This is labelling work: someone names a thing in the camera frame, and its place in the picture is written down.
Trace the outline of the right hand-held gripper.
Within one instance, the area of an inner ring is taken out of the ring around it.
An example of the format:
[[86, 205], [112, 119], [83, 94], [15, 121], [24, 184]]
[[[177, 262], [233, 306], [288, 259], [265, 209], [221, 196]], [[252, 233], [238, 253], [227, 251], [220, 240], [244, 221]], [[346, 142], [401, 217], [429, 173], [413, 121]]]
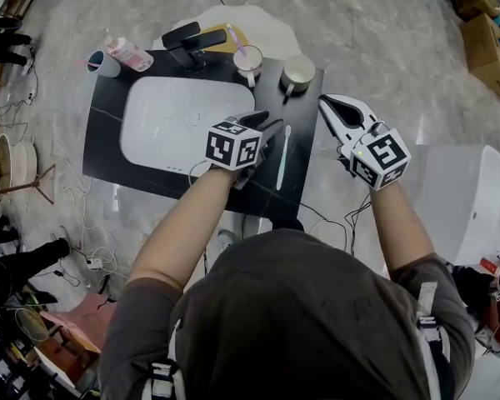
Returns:
[[[347, 170], [373, 191], [397, 181], [408, 168], [411, 153], [396, 128], [376, 121], [372, 109], [347, 95], [325, 95], [318, 106], [331, 134], [341, 143]], [[366, 130], [353, 139], [352, 131]]]

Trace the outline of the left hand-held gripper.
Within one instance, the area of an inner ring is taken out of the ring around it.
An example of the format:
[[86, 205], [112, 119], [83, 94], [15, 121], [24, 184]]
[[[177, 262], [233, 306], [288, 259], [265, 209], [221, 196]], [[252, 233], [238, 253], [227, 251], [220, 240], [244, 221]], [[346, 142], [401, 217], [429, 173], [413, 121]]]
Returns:
[[266, 141], [283, 130], [282, 119], [264, 126], [268, 117], [267, 110], [245, 112], [214, 124], [207, 132], [206, 160], [235, 173], [235, 189], [245, 187], [265, 159]]

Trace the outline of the pale green toothbrush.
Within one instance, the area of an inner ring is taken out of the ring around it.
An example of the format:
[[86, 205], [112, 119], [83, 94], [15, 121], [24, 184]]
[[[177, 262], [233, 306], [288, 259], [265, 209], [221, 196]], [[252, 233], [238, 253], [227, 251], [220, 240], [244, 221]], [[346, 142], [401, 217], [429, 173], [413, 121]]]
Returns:
[[287, 163], [288, 143], [289, 143], [289, 138], [291, 136], [291, 131], [292, 131], [291, 126], [287, 125], [284, 131], [284, 144], [282, 148], [282, 156], [277, 171], [277, 181], [276, 181], [277, 191], [280, 191], [283, 185], [284, 173]]

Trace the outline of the grey cup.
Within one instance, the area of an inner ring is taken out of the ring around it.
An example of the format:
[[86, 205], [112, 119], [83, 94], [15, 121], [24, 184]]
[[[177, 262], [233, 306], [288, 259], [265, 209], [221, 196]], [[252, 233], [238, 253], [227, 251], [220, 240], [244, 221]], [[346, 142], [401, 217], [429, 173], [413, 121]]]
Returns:
[[288, 57], [283, 64], [280, 82], [285, 89], [285, 97], [305, 92], [316, 74], [312, 60], [304, 55]]

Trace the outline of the blue-rimmed white cup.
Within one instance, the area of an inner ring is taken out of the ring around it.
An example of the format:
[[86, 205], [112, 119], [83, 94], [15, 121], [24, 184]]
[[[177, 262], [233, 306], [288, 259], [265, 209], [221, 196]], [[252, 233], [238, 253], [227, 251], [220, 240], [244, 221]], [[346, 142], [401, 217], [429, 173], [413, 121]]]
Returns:
[[87, 60], [91, 63], [99, 63], [100, 67], [87, 67], [90, 73], [107, 78], [116, 78], [121, 72], [119, 62], [103, 50], [97, 50]]

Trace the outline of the person's right forearm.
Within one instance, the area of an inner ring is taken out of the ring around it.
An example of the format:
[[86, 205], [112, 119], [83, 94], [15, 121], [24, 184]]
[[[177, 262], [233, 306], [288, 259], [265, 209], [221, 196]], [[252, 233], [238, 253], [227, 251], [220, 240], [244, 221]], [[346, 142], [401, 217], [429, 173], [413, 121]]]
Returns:
[[435, 253], [433, 242], [399, 182], [370, 192], [372, 213], [389, 275]]

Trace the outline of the person's left forearm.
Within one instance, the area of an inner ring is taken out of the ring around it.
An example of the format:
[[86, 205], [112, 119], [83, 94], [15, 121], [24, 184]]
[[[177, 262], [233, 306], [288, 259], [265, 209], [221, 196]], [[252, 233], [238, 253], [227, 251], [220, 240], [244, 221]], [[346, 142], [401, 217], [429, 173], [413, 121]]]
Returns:
[[214, 167], [184, 193], [142, 246], [128, 281], [151, 278], [182, 291], [226, 207], [238, 173]]

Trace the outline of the tan round mat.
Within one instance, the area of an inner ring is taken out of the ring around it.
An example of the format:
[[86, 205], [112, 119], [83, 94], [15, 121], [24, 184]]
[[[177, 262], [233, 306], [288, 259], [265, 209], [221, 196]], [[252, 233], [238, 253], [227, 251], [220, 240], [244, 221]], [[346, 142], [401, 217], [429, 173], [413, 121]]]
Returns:
[[[201, 31], [201, 34], [210, 33], [214, 30], [222, 29], [227, 34], [227, 41], [218, 45], [214, 45], [211, 47], [206, 47], [203, 49], [204, 52], [217, 52], [217, 53], [235, 53], [238, 50], [236, 42], [233, 40], [233, 37], [230, 35], [228, 31], [228, 25], [226, 23], [220, 23], [214, 25], [212, 27], [204, 28]], [[241, 45], [246, 46], [249, 45], [247, 37], [244, 32], [236, 25], [232, 24], [232, 29], [237, 35], [237, 38]]]

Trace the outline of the white sink basin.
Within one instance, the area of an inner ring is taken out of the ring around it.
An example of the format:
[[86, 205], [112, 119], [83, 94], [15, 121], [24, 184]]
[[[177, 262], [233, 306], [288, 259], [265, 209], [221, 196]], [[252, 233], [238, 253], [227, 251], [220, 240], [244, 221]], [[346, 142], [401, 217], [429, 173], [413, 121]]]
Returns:
[[142, 77], [130, 88], [120, 147], [130, 162], [170, 173], [199, 176], [208, 129], [253, 110], [245, 86], [184, 77]]

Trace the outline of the black faucet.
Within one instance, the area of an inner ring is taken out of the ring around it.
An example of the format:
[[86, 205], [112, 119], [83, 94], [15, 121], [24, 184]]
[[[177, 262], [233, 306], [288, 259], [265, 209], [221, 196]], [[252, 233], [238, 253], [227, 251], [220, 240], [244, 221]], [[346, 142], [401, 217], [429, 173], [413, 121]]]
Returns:
[[227, 39], [223, 29], [201, 32], [198, 22], [190, 22], [162, 35], [162, 44], [183, 67], [194, 68], [198, 64], [196, 53], [223, 44]]

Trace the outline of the person's grey shoe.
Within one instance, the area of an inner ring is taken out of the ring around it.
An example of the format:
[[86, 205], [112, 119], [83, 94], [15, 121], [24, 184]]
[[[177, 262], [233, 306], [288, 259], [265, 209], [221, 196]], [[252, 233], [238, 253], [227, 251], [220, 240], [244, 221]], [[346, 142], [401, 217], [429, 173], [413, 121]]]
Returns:
[[232, 245], [238, 243], [240, 238], [238, 235], [227, 229], [220, 229], [217, 232], [217, 240], [222, 250], [230, 248]]

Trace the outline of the white bathtub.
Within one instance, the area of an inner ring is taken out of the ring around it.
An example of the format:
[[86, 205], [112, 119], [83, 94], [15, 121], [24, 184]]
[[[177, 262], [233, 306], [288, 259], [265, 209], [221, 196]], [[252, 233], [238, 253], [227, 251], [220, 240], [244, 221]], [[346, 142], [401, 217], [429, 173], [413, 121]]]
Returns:
[[488, 145], [431, 147], [417, 214], [450, 263], [500, 255], [500, 152]]

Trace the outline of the person's grey t-shirt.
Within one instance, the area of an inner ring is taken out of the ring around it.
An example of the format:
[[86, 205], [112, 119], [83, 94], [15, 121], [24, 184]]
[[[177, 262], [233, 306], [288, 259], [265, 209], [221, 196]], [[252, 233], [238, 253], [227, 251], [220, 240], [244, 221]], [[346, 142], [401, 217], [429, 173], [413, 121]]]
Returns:
[[155, 363], [176, 356], [187, 400], [430, 400], [418, 296], [449, 354], [442, 397], [473, 370], [473, 327], [444, 261], [429, 254], [382, 277], [303, 232], [280, 229], [224, 251], [182, 292], [139, 278], [117, 300], [99, 362], [102, 400], [141, 400]]

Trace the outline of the round pale tub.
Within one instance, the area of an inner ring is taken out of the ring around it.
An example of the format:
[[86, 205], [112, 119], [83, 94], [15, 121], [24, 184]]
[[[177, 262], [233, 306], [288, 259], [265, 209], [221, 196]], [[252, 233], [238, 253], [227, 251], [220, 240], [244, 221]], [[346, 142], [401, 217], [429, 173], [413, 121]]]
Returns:
[[12, 145], [5, 133], [0, 135], [0, 190], [33, 182], [37, 170], [36, 150], [29, 141]]

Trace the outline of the wooden cabinet with white top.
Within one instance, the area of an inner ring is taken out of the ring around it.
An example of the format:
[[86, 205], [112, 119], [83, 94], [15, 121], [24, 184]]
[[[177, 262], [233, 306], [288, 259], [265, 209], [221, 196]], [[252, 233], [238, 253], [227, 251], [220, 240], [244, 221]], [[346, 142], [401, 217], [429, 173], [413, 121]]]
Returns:
[[63, 327], [54, 327], [46, 340], [34, 346], [42, 364], [70, 388], [78, 388], [99, 354], [85, 348]]

